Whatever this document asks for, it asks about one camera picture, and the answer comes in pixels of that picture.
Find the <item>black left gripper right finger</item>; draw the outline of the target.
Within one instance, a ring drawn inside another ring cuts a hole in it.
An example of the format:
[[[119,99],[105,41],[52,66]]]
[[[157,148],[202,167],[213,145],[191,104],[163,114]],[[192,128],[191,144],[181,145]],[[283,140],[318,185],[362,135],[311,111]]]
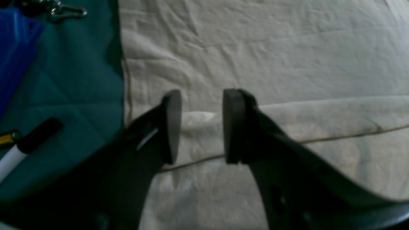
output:
[[[244,89],[223,91],[226,163],[247,165],[271,230],[407,230],[408,202],[352,182],[289,137]]]

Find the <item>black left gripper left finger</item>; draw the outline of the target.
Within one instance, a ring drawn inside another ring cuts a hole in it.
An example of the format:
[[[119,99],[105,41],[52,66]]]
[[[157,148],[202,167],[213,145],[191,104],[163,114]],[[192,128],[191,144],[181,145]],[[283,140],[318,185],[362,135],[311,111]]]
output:
[[[170,90],[60,179],[1,202],[1,222],[20,230],[137,230],[153,178],[178,157],[181,113],[181,92]]]

